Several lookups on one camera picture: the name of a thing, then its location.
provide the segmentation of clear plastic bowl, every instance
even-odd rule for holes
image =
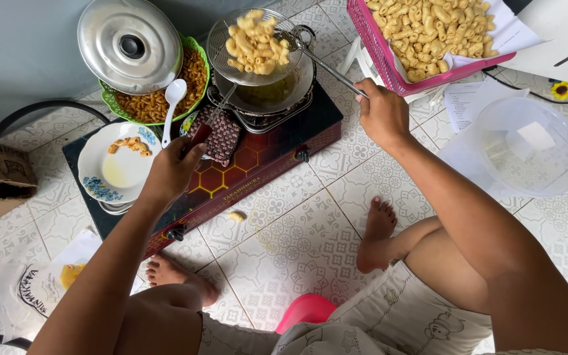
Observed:
[[[502,99],[438,156],[496,199],[560,195],[568,190],[568,120],[534,99]]]

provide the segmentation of sunflower decoration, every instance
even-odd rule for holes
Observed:
[[[564,101],[566,98],[568,98],[568,83],[554,83],[551,93],[554,94],[556,100]]]

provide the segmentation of person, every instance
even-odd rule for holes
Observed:
[[[177,139],[154,158],[140,198],[115,226],[28,351],[47,354],[470,354],[494,334],[504,354],[568,353],[568,284],[538,241],[494,199],[409,133],[404,99],[371,79],[355,86],[369,137],[411,176],[437,217],[390,238],[396,214],[374,198],[357,266],[386,269],[322,324],[284,335],[202,313],[216,288],[162,254],[151,289],[129,296],[148,236],[185,192],[205,150]]]

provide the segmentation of gas stove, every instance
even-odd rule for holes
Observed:
[[[205,97],[200,105],[207,104],[211,103]],[[188,192],[157,222],[145,258],[175,240],[183,240],[185,233],[295,165],[308,162],[312,154],[341,138],[343,114],[318,82],[314,82],[308,101],[295,112],[270,117],[253,117],[235,112],[234,116],[244,129],[231,163],[224,167],[212,160],[202,161],[201,167],[193,173]],[[180,124],[180,121],[175,122],[173,131],[178,132]],[[83,191],[78,180],[80,152],[89,137],[100,129],[65,145],[62,151],[100,237],[105,239],[132,204],[99,203]]]

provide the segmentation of white appliance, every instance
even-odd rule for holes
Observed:
[[[533,0],[518,17],[549,42],[524,49],[500,66],[568,82],[568,0]]]

